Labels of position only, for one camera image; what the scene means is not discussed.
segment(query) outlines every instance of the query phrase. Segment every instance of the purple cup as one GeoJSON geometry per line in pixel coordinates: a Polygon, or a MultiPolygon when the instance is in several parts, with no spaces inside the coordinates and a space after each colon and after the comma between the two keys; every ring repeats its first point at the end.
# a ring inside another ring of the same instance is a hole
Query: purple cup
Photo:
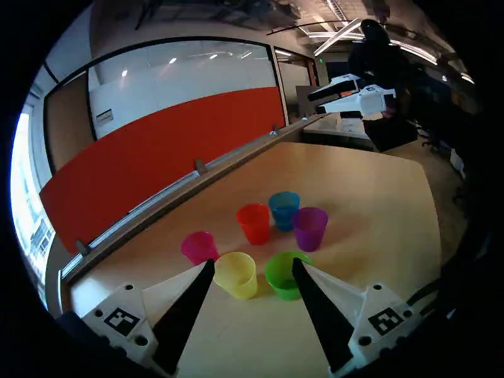
{"type": "Polygon", "coordinates": [[[317,207],[303,207],[294,213],[292,224],[298,247],[305,252],[319,248],[328,221],[329,215],[317,207]]]}

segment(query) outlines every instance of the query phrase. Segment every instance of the yellow cup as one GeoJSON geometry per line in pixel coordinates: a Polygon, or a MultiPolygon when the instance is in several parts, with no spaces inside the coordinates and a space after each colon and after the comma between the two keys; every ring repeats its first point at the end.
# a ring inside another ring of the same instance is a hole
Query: yellow cup
{"type": "Polygon", "coordinates": [[[235,298],[252,298],[257,292],[254,259],[242,252],[226,253],[215,262],[214,282],[235,298]]]}

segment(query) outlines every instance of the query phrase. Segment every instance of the glass window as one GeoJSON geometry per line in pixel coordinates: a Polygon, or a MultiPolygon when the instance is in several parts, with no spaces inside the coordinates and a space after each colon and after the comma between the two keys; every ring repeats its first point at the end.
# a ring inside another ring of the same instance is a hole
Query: glass window
{"type": "Polygon", "coordinates": [[[294,123],[302,117],[310,115],[304,114],[297,92],[299,86],[313,86],[312,89],[316,89],[315,64],[313,59],[281,49],[275,49],[275,55],[277,56],[278,68],[280,69],[289,123],[294,123]]]}
{"type": "Polygon", "coordinates": [[[96,136],[102,138],[180,103],[276,85],[264,46],[171,42],[125,52],[93,66],[89,70],[89,105],[96,136]]]}
{"type": "Polygon", "coordinates": [[[28,155],[30,108],[20,115],[11,162],[11,207],[14,227],[23,252],[37,277],[36,285],[43,302],[45,266],[54,229],[47,219],[33,182],[28,155]]]}

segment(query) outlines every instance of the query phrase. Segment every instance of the plastic cup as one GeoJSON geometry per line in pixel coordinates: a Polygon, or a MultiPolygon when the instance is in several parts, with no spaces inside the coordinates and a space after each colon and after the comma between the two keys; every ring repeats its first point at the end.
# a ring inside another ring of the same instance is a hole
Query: plastic cup
{"type": "Polygon", "coordinates": [[[219,259],[214,237],[209,232],[199,231],[190,234],[184,239],[180,249],[194,265],[199,265],[209,259],[214,259],[214,261],[219,259]]]}
{"type": "Polygon", "coordinates": [[[329,215],[317,207],[303,207],[295,213],[292,223],[298,247],[305,252],[319,248],[328,221],[329,215]]]}
{"type": "Polygon", "coordinates": [[[311,259],[302,252],[284,252],[275,255],[268,262],[265,270],[268,283],[273,287],[275,293],[286,301],[292,301],[301,296],[292,275],[292,263],[295,257],[299,257],[310,265],[312,264],[311,259]]]}
{"type": "Polygon", "coordinates": [[[268,204],[277,228],[280,231],[292,231],[292,216],[299,210],[299,196],[294,192],[276,193],[268,204]]]}
{"type": "Polygon", "coordinates": [[[215,263],[214,282],[238,299],[248,299],[257,292],[256,263],[242,252],[230,252],[215,263]]]}
{"type": "Polygon", "coordinates": [[[236,219],[252,245],[261,245],[270,239],[270,211],[260,203],[239,209],[236,219]]]}

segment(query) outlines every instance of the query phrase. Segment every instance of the pink cup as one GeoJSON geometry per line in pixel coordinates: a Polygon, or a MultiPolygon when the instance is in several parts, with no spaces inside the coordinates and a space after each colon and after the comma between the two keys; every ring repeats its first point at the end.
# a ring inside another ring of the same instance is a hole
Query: pink cup
{"type": "Polygon", "coordinates": [[[199,265],[209,259],[214,261],[219,259],[214,237],[209,232],[199,231],[190,234],[184,239],[180,249],[194,265],[199,265]]]}

